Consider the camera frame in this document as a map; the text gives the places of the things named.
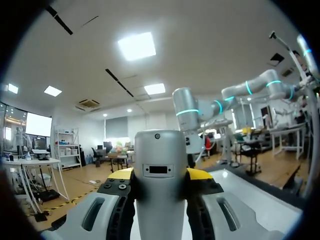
white shelf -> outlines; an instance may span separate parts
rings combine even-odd
[[[73,132],[56,132],[55,134],[59,134],[59,135],[76,135]]]
[[[75,154],[75,155],[60,155],[60,158],[66,158],[66,157],[78,157],[79,154]]]
[[[59,147],[77,147],[78,144],[59,144]]]
[[[55,126],[54,133],[54,154],[61,161],[62,168],[82,167],[81,162],[78,162],[80,160],[80,152],[78,154],[64,154],[65,149],[71,148],[74,150],[80,147],[79,128],[59,128]]]
[[[67,168],[72,168],[72,167],[76,167],[76,166],[80,166],[80,163],[75,163],[75,164],[69,164],[69,165],[65,165],[62,167],[62,169],[67,169]]]

monitor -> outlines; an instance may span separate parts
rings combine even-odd
[[[28,112],[26,115],[25,133],[50,137],[52,118]]]
[[[46,150],[47,149],[46,137],[35,136],[32,139],[32,149]]]

square ceiling light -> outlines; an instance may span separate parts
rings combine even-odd
[[[12,85],[11,83],[8,84],[8,90],[10,92],[13,92],[14,94],[18,94],[19,88],[15,85]]]
[[[60,93],[62,93],[62,91],[59,90],[59,89],[56,89],[56,88],[53,87],[53,86],[48,86],[48,87],[46,88],[46,90],[44,90],[44,93],[56,97],[56,96],[58,96]]]
[[[165,85],[163,83],[144,86],[144,89],[148,95],[163,94],[166,92]]]
[[[132,61],[156,55],[151,32],[129,36],[118,41],[126,60]]]

metal shelving unit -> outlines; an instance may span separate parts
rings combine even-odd
[[[54,128],[54,152],[58,159],[61,161],[62,169],[77,167],[81,165],[80,160],[80,145],[79,145],[79,128],[73,128],[71,132],[65,132],[62,129]],[[77,154],[61,155],[61,150],[66,148],[77,149]]]

bottle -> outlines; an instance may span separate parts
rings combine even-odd
[[[31,160],[30,152],[28,152],[28,154],[26,155],[25,160]]]

